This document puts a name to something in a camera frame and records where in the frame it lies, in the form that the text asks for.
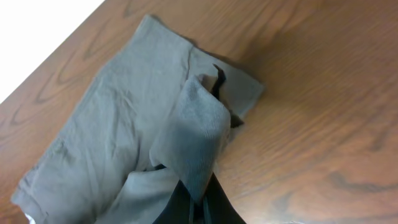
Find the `folded cloth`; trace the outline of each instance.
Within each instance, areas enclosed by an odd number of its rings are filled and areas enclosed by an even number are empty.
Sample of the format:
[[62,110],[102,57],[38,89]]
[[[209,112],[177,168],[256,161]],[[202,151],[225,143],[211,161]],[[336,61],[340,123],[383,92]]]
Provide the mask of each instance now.
[[[125,199],[126,189],[134,193],[132,177],[151,175],[141,172],[153,168],[149,151],[165,131],[162,127],[186,80],[216,76],[213,63],[225,71],[230,108],[243,116],[262,85],[146,16],[127,46],[99,71],[37,165],[21,179],[12,202],[36,223],[95,222],[114,201]],[[157,175],[154,179],[163,178]]]

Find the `gray cloth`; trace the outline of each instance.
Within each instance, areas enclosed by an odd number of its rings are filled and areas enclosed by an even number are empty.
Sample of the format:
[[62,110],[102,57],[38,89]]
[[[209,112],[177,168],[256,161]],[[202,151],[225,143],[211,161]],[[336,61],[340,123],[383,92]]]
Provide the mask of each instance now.
[[[225,71],[225,97],[242,116],[262,86],[146,16],[127,46],[97,74],[37,165],[19,182],[12,202],[37,223],[93,223],[107,218],[112,223],[146,223],[156,218],[178,177],[186,174],[172,169],[143,172],[153,168],[150,151],[162,150],[153,142],[167,133],[166,122],[178,111],[186,80],[201,74],[215,76],[212,63]],[[163,158],[151,154],[151,159],[156,163]],[[123,216],[123,208],[133,204],[124,221],[112,218],[115,212]]]

